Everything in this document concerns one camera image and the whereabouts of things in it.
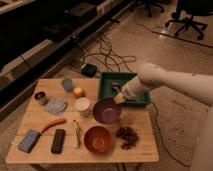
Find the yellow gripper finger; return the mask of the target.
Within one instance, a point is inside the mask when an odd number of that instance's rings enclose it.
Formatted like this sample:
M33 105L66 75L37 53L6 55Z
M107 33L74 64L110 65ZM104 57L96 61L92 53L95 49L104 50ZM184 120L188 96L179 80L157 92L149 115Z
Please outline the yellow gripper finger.
M125 97L124 94L122 92L118 93L115 97L114 97L114 101L116 104L121 104L125 101Z

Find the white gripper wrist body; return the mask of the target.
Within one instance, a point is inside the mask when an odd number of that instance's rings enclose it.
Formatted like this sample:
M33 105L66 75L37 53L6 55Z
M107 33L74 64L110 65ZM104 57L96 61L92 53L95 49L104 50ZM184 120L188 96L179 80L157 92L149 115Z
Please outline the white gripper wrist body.
M127 100L135 100L144 92L142 83L138 77L129 80L123 87L122 93Z

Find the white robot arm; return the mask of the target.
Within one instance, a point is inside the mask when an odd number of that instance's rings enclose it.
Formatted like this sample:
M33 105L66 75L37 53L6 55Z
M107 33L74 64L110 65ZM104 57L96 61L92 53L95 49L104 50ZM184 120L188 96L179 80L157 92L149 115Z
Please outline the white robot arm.
M213 171L213 76L176 72L153 63L143 63L136 76L114 97L117 104L135 100L142 93L166 86L207 106L190 171Z

